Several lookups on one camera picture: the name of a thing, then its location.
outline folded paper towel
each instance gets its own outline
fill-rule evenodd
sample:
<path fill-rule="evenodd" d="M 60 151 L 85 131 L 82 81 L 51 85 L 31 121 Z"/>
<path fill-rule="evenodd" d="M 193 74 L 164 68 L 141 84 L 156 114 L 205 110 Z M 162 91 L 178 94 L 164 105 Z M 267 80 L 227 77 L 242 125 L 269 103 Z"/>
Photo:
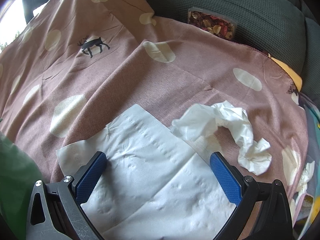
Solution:
<path fill-rule="evenodd" d="M 199 155 L 138 105 L 58 150 L 62 172 L 96 151 L 109 164 L 82 208 L 105 239 L 212 240 L 235 208 Z"/>
<path fill-rule="evenodd" d="M 211 135 L 219 126 L 230 130 L 235 143 L 240 147 L 238 163 L 255 175 L 267 171 L 272 156 L 266 151 L 270 144 L 263 138 L 253 140 L 252 126 L 246 111 L 234 107 L 228 101 L 212 106 L 192 105 L 180 119 L 174 119 L 171 132 L 188 143 L 209 164 L 212 152 L 218 149 L 210 143 Z"/>

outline tree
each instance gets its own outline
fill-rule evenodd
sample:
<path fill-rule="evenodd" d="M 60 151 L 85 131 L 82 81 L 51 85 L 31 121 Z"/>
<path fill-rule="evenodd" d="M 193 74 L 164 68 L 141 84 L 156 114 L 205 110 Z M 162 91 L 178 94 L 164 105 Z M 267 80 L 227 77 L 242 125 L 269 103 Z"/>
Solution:
<path fill-rule="evenodd" d="M 19 36 L 19 34 L 20 34 L 20 32 L 17 31 L 16 35 L 14 36 L 14 40 Z M 0 50 L 1 50 L 1 51 L 4 50 L 4 48 L 5 48 L 6 46 L 8 46 L 8 43 L 7 43 L 7 42 L 5 42 L 4 44 L 2 44 L 2 43 L 0 42 Z"/>
<path fill-rule="evenodd" d="M 5 48 L 6 46 L 8 46 L 7 43 L 2 44 L 2 43 L 0 42 L 0 49 L 1 49 L 1 50 L 4 50 L 4 48 Z"/>
<path fill-rule="evenodd" d="M 16 39 L 19 36 L 20 32 L 17 31 L 16 35 L 14 36 L 14 39 Z"/>

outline blue gripper pad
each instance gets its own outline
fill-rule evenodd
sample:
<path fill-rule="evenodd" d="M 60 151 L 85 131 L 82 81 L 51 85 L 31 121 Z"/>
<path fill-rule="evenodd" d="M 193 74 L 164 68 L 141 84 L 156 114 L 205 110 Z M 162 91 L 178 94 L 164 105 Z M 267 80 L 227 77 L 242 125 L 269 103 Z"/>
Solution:
<path fill-rule="evenodd" d="M 82 179 L 76 185 L 76 201 L 78 205 L 88 201 L 94 187 L 97 185 L 100 176 L 107 166 L 107 157 L 101 152 L 94 160 Z"/>
<path fill-rule="evenodd" d="M 210 167 L 228 200 L 239 206 L 241 187 L 216 153 L 210 156 Z"/>

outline antler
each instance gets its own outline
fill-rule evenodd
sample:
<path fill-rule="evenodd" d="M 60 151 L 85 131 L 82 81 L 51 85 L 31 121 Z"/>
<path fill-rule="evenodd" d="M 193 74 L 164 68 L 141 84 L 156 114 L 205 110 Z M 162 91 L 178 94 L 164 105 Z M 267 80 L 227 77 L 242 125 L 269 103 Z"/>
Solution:
<path fill-rule="evenodd" d="M 78 45 L 79 47 L 81 47 L 83 44 L 84 44 L 84 43 L 81 43 L 81 40 L 79 40 L 79 43 L 77 43 L 77 45 Z"/>

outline sky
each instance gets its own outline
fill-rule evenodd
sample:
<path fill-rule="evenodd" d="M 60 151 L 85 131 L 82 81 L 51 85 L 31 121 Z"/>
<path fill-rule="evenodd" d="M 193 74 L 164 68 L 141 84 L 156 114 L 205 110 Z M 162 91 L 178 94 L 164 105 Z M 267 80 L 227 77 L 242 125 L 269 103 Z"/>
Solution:
<path fill-rule="evenodd" d="M 44 6 L 45 4 L 35 9 L 33 11 L 33 15 L 36 16 L 40 13 Z M 11 43 L 14 40 L 14 36 L 17 31 L 22 33 L 26 26 L 27 24 L 24 18 L 22 0 L 15 0 L 0 22 L 0 43 Z"/>

